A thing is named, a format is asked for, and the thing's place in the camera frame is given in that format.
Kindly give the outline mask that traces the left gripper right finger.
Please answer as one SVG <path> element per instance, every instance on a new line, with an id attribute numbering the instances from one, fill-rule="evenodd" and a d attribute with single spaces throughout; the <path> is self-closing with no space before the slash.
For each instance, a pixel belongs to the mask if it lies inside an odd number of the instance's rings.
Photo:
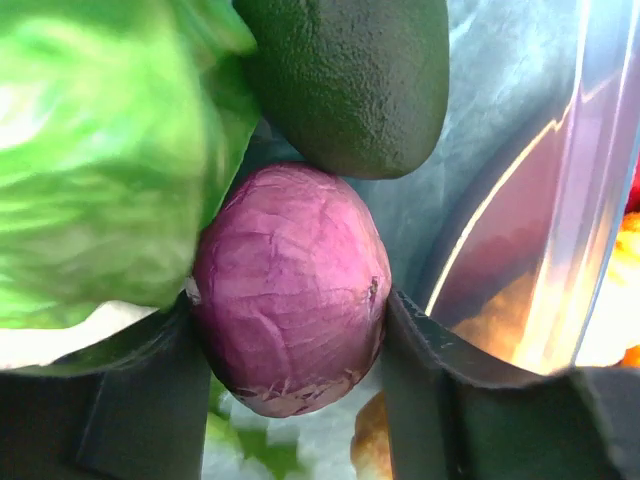
<path id="1" fill-rule="evenodd" d="M 431 320 L 401 291 L 382 353 L 399 479 L 635 479 L 639 373 L 569 368 L 539 376 Z"/>

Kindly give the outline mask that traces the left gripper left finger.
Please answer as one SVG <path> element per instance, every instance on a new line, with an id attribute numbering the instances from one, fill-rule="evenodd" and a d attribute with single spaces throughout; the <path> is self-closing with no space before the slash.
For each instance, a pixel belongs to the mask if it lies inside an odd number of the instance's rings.
<path id="1" fill-rule="evenodd" d="M 1 374 L 4 479 L 198 479 L 210 370 L 186 295 L 48 367 Z"/>

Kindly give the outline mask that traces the purple onion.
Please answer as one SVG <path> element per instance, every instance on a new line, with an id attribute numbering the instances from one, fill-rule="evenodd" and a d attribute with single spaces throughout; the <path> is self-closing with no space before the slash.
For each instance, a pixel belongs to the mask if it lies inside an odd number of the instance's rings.
<path id="1" fill-rule="evenodd" d="M 213 373 L 257 414 L 334 403 L 378 355 L 390 264 L 367 206 L 337 176 L 300 162 L 251 174 L 202 232 L 192 279 Z"/>

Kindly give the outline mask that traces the green napa cabbage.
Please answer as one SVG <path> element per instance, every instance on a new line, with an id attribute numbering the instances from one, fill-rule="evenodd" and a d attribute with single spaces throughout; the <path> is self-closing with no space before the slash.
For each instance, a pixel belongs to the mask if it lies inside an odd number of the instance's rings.
<path id="1" fill-rule="evenodd" d="M 228 1 L 1 5 L 1 324 L 167 309 L 258 111 Z"/>

